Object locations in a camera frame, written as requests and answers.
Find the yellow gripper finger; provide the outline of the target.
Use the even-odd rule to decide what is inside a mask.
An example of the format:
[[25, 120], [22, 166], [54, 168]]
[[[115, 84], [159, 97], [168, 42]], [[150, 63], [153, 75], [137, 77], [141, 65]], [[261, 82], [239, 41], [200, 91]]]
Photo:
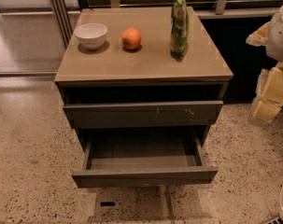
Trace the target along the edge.
[[252, 106], [252, 117], [263, 121], [271, 121], [281, 110], [279, 106], [264, 103], [260, 100], [254, 100]]

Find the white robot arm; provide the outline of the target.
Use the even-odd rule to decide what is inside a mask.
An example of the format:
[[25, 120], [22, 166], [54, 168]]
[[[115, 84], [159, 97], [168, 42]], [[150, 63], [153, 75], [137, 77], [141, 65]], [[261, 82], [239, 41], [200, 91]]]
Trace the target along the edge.
[[250, 108], [249, 123], [263, 126], [283, 107], [283, 5], [270, 21], [248, 36], [246, 43], [265, 46], [266, 55], [277, 61], [275, 67], [262, 69], [259, 74], [256, 97]]

